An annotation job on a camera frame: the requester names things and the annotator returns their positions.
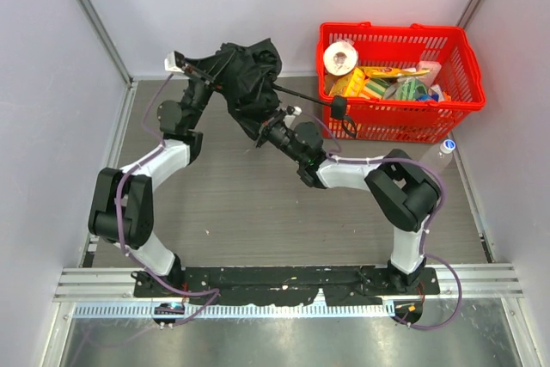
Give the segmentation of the black folding umbrella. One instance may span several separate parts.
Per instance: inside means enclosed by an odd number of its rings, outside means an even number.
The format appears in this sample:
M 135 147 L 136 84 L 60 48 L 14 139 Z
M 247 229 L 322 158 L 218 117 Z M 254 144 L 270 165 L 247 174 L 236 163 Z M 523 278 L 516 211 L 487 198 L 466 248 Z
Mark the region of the black folding umbrella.
M 214 90 L 225 99 L 231 117 L 253 140 L 259 138 L 261 125 L 278 112 L 279 92 L 321 103 L 319 99 L 277 84 L 282 59 L 269 38 L 251 46 L 224 43 L 208 57 L 186 61 L 212 80 Z

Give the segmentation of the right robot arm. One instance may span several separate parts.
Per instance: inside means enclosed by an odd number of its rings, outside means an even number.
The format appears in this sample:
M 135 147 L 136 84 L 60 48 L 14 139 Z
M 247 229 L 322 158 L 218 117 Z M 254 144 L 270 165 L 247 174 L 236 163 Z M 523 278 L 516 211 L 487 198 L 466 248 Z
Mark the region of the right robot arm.
M 290 127 L 290 115 L 280 110 L 263 122 L 257 145 L 270 143 L 297 166 L 308 187 L 348 188 L 370 193 L 394 229 L 388 278 L 401 293 L 420 283 L 425 267 L 425 231 L 443 202 L 437 174 L 402 150 L 376 158 L 331 156 L 312 122 Z

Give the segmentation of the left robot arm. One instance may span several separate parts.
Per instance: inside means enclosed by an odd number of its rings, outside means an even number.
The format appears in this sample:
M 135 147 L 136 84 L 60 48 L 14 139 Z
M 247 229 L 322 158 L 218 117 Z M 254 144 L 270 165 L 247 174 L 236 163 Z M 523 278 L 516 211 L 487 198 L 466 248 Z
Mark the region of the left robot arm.
M 140 265 L 155 284 L 184 297 L 209 291 L 185 291 L 185 272 L 176 253 L 154 231 L 154 192 L 168 178 L 191 165 L 202 149 L 195 127 L 216 89 L 214 76 L 173 52 L 165 59 L 170 76 L 185 75 L 188 87 L 181 101 L 165 101 L 157 110 L 159 144 L 123 168 L 104 168 L 97 176 L 89 213 L 89 232 L 118 247 Z

